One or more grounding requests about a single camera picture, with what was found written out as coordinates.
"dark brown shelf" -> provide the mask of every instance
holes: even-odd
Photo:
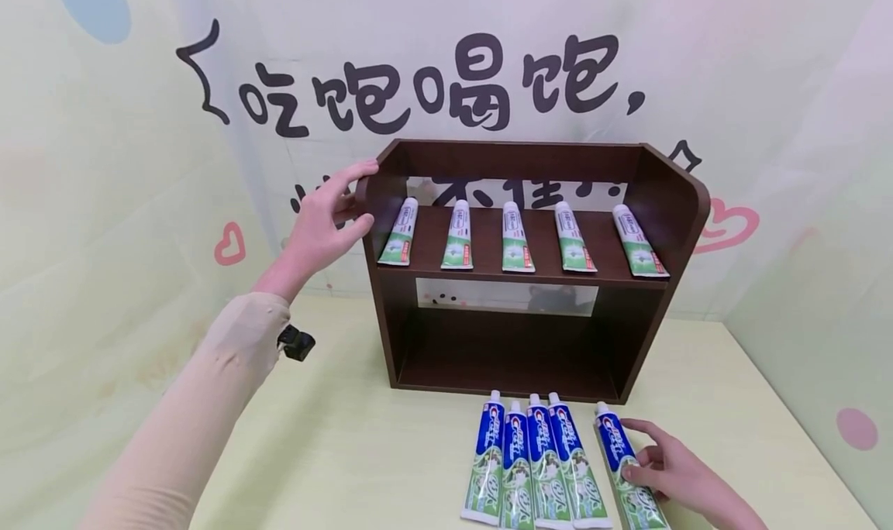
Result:
[[[488,311],[416,309],[407,319],[411,342],[396,387],[506,396],[617,401],[607,367],[609,346],[590,346],[588,318]],[[563,338],[556,340],[556,335]]]
[[[441,270],[447,244],[452,207],[419,207],[407,267],[378,265],[386,276],[487,280],[534,284],[574,284],[585,287],[638,287],[662,289],[665,279],[634,278],[610,212],[574,212],[583,240],[597,273],[565,272],[560,266],[560,248],[553,211],[522,211],[524,231],[535,273],[502,270],[502,209],[471,209],[471,255],[473,270]]]
[[[624,403],[710,212],[710,195],[646,144],[396,140],[360,179],[357,206],[375,223],[363,246],[381,347],[394,388],[509,396],[556,391],[572,401]],[[410,177],[626,184],[623,203],[671,276],[634,278],[610,212],[576,211],[598,272],[560,268],[552,211],[522,211],[535,273],[502,271],[502,211],[471,209],[474,270],[441,270],[452,208],[421,207],[407,267],[378,265]],[[588,317],[533,311],[420,308],[419,278],[598,287]]]

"beige sleeve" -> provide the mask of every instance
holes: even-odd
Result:
[[[187,528],[236,420],[278,358],[288,303],[232,300],[112,465],[81,529]]]

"small toothpaste tube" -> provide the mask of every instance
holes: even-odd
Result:
[[[503,270],[505,272],[536,272],[533,257],[527,246],[527,235],[521,223],[521,212],[515,202],[503,205]]]
[[[419,202],[413,197],[406,197],[400,212],[394,220],[394,227],[385,250],[381,252],[378,263],[406,267],[409,265],[409,252],[412,248],[412,232],[415,231],[415,219],[419,215]]]
[[[444,260],[440,264],[445,270],[453,268],[474,268],[471,262],[471,214],[468,201],[460,199],[453,207],[453,218],[449,221],[449,234],[446,236]]]
[[[490,393],[484,403],[481,424],[478,426],[478,445],[474,451],[474,465],[465,506],[461,518],[484,524],[498,525],[502,507],[502,446],[505,407],[499,401],[499,391]]]
[[[512,401],[511,411],[505,414],[503,501],[499,528],[534,530],[527,439],[527,417],[521,411],[521,402]]]
[[[669,277],[664,265],[657,258],[657,253],[648,243],[645,232],[636,221],[633,213],[626,205],[617,205],[613,208],[613,217],[617,233],[623,243],[626,259],[629,261],[629,271],[634,277]]]
[[[564,476],[560,472],[556,440],[549,429],[548,408],[541,405],[538,394],[530,395],[527,428],[530,437],[530,467],[533,469],[536,527],[570,530],[574,525],[571,524],[571,507]]]
[[[623,479],[621,470],[624,466],[633,464],[639,466],[636,454],[629,445],[626,432],[619,424],[617,414],[611,412],[605,402],[598,403],[595,412],[595,426],[598,428],[598,436],[601,437],[602,446],[605,447],[605,458],[609,462],[611,483],[617,491],[617,501],[629,523],[629,530],[670,530],[670,525],[660,512],[657,501],[650,488],[639,487]]]
[[[570,491],[574,528],[611,528],[613,524],[592,476],[577,426],[567,404],[560,401],[557,393],[549,393],[549,421],[556,436],[564,481]]]
[[[556,227],[558,228],[558,246],[560,247],[560,266],[564,270],[574,272],[598,272],[592,264],[580,226],[574,217],[571,206],[562,201],[556,205]]]

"table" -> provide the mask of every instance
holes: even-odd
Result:
[[[192,528],[486,528],[459,519],[486,397],[391,389],[371,300],[299,296],[292,312],[317,346],[280,360],[254,395]],[[571,411],[621,528],[593,406]],[[679,437],[773,530],[876,528],[720,323],[664,320],[617,411]],[[710,528],[665,512],[674,530]]]

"finger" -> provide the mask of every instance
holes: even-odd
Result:
[[[378,171],[378,162],[375,159],[357,162],[351,166],[339,170],[329,178],[329,181],[319,186],[317,193],[324,195],[328,202],[334,203],[338,197],[345,194],[347,185],[361,177],[371,176]]]
[[[341,195],[335,202],[335,212],[346,211],[357,204],[357,196],[355,194]]]
[[[357,207],[348,208],[346,211],[340,211],[333,214],[333,224],[341,224],[347,220],[353,220],[358,214]]]
[[[353,244],[360,241],[360,238],[369,233],[372,229],[372,223],[375,219],[368,212],[355,219],[350,225],[344,226],[336,235],[337,242],[342,253],[353,247]]]
[[[621,472],[623,479],[631,484],[640,487],[653,487],[660,489],[660,484],[664,482],[666,472],[659,470],[646,469],[646,467],[627,465],[623,467]]]
[[[664,450],[658,446],[647,446],[636,454],[636,460],[639,460],[639,464],[642,466],[663,462]]]
[[[633,431],[644,432],[645,435],[651,437],[654,442],[662,446],[665,442],[668,442],[672,436],[665,432],[663,429],[658,428],[653,422],[646,421],[644,419],[634,419],[634,418],[624,418],[619,420],[619,423],[624,426],[624,428],[631,429]]]

